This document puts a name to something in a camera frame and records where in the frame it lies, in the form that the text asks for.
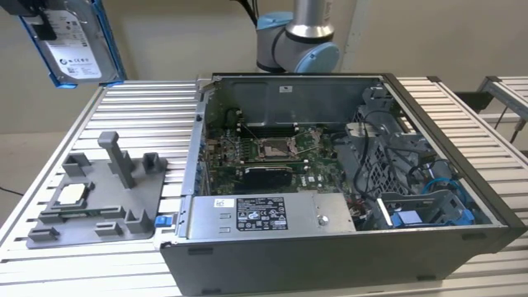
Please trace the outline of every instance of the power cable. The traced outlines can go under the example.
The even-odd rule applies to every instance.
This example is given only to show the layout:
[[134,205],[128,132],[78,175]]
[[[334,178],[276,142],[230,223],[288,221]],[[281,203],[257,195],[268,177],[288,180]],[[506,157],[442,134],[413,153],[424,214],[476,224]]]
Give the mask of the power cable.
[[0,190],[2,190],[2,191],[5,191],[5,192],[8,192],[8,193],[10,193],[10,194],[14,194],[14,195],[18,195],[18,196],[24,196],[24,194],[22,194],[22,193],[20,193],[20,192],[16,192],[16,191],[13,191],[13,190],[9,190],[9,189],[5,189],[4,187],[0,187]]
[[237,1],[241,5],[241,7],[244,7],[245,12],[248,13],[248,16],[250,18],[250,21],[253,22],[253,25],[256,27],[256,16],[254,16],[254,11],[250,8],[249,2],[248,0],[230,0],[230,1]]
[[261,13],[258,11],[258,0],[252,0],[252,5],[253,5],[253,12],[254,12],[254,17],[258,18]]
[[493,129],[496,129],[496,127],[498,127],[498,124],[501,123],[501,121],[502,121],[502,117],[504,117],[504,114],[505,114],[505,111],[508,110],[508,106],[506,107],[504,107],[504,110],[502,110],[502,113],[501,113],[501,116],[498,117],[498,119],[497,119],[497,121],[496,121],[496,124],[494,124],[494,127],[493,127]]

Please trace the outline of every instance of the aluminum extrusion table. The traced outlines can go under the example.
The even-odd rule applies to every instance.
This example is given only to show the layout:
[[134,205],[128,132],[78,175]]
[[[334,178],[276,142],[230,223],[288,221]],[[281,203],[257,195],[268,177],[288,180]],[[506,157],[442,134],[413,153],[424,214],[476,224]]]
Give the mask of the aluminum extrusion table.
[[488,76],[478,91],[492,94],[524,120],[528,120],[528,76]]
[[[400,78],[436,124],[484,179],[528,224],[528,159],[514,150],[441,82]],[[178,210],[182,172],[197,99],[197,83],[128,81],[96,91],[20,204],[0,229],[0,296],[178,296],[174,280],[156,251],[173,232],[153,239],[65,248],[25,248],[28,231],[46,206],[69,151],[106,159],[96,139],[117,131],[120,147],[137,158],[158,152],[168,158],[160,214]],[[472,258],[441,282],[405,283],[281,296],[526,296],[528,234],[497,254]]]

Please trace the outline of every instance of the white wall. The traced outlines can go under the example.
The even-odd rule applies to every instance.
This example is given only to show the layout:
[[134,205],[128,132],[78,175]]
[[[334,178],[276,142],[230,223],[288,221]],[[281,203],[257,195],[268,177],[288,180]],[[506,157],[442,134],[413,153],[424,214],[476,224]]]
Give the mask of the white wall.
[[525,0],[368,0],[342,68],[436,75],[453,90],[476,90],[486,75],[528,75],[526,12]]
[[[260,12],[292,10],[293,0],[260,0]],[[356,0],[334,0],[334,41],[344,48]],[[106,14],[129,79],[193,79],[213,71],[253,71],[254,28],[229,0],[106,0]],[[0,12],[0,133],[64,131],[96,86],[56,90],[26,33]]]

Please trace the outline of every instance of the power supply label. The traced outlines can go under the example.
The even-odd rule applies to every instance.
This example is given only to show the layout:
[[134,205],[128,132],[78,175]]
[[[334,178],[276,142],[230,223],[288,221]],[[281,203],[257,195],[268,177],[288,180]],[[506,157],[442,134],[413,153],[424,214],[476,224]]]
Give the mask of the power supply label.
[[238,198],[237,230],[288,230],[284,197]]

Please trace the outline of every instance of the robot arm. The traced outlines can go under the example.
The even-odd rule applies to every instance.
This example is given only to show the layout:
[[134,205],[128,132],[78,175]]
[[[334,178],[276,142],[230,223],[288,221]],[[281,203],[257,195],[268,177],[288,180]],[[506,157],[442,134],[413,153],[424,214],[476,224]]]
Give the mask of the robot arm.
[[332,42],[332,0],[296,0],[293,13],[272,12],[256,25],[256,65],[266,72],[332,72],[338,47]]

